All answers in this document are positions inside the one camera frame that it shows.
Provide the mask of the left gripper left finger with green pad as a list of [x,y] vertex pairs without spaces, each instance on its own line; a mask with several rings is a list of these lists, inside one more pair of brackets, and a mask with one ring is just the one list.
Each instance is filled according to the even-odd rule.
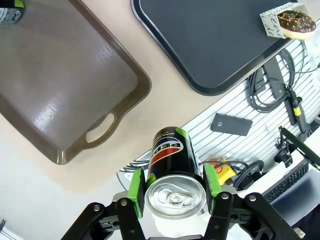
[[88,204],[62,239],[107,240],[119,230],[123,240],[144,240],[139,219],[143,217],[145,194],[145,172],[136,169],[128,191],[116,194],[108,206]]

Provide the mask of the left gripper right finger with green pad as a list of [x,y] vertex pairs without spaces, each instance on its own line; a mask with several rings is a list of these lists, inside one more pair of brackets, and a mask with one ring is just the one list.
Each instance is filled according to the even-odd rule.
[[213,165],[203,166],[206,202],[211,214],[204,240],[225,240],[231,225],[238,224],[252,240],[299,240],[299,235],[275,208],[257,192],[244,198],[222,191]]

